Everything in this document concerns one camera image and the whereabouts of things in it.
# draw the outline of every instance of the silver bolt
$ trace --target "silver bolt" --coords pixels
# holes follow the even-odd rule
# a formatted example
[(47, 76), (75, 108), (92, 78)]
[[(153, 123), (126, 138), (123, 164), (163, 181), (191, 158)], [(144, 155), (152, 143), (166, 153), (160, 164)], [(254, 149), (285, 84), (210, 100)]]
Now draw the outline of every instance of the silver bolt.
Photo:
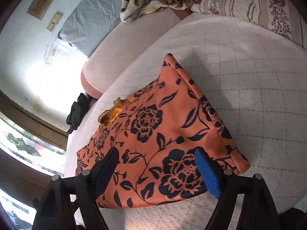
[(91, 172), (90, 170), (83, 170), (82, 175), (87, 176), (90, 174), (90, 172)]
[(231, 171), (231, 170), (224, 170), (224, 174), (225, 174), (225, 175), (231, 175), (231, 174), (232, 174), (232, 171)]
[(257, 178), (257, 179), (262, 179), (262, 175), (261, 174), (259, 174), (259, 173), (257, 173), (256, 175), (255, 175), (255, 177)]
[(52, 177), (52, 180), (53, 180), (53, 181), (56, 181), (57, 179), (59, 179), (59, 175), (54, 175), (54, 176)]

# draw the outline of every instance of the orange floral fabric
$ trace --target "orange floral fabric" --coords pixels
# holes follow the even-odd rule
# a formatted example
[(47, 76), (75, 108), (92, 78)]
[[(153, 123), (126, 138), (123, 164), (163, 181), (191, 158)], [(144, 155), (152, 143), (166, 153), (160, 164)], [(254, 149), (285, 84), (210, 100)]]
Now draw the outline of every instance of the orange floral fabric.
[(79, 174), (111, 147), (119, 150), (120, 164), (97, 199), (99, 207), (146, 207), (206, 192), (194, 161), (198, 146), (236, 174), (250, 167), (207, 98), (171, 54), (165, 56), (158, 79), (129, 100), (114, 122), (100, 125), (77, 152)]

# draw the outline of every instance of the white wall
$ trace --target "white wall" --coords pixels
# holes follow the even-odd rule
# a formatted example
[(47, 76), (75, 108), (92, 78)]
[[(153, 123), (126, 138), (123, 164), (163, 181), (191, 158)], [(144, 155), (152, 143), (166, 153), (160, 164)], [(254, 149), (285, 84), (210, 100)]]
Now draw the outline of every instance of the white wall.
[[(63, 66), (63, 69), (58, 65), (54, 67), (53, 73), (60, 74), (62, 70), (65, 75), (61, 73), (46, 78), (37, 76), (46, 73), (44, 57), (63, 23), (81, 0), (54, 0), (41, 21), (27, 13), (32, 1), (23, 0), (18, 5), (0, 34), (0, 90), (26, 110), (65, 130), (68, 128), (65, 119), (70, 111), (67, 112), (67, 108), (70, 108), (82, 92), (82, 64), (73, 66), (70, 63), (71, 67)], [(49, 32), (46, 27), (57, 11), (63, 17), (53, 32)], [(47, 82), (49, 88), (54, 87), (52, 94), (46, 92), (50, 94), (48, 99), (48, 94), (42, 94), (42, 89), (38, 89)], [(37, 95), (45, 97), (39, 107), (35, 106)]]

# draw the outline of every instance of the light switch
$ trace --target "light switch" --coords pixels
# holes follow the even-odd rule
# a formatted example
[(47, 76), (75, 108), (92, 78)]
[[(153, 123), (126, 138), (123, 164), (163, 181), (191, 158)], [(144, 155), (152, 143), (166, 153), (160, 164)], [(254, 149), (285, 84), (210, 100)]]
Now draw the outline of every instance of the light switch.
[(54, 16), (52, 17), (50, 23), (48, 24), (47, 29), (49, 31), (52, 31), (54, 26), (59, 23), (59, 21), (61, 20), (62, 16), (63, 16), (62, 14), (60, 14), (59, 12), (56, 12), (54, 14)]

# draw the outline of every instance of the gray sheet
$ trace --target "gray sheet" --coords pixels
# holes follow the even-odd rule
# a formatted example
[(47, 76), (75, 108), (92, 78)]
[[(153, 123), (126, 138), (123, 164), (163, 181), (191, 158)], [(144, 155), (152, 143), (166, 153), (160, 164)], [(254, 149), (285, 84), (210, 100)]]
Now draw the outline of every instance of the gray sheet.
[(64, 23), (59, 37), (86, 56), (120, 22), (122, 0), (82, 0)]

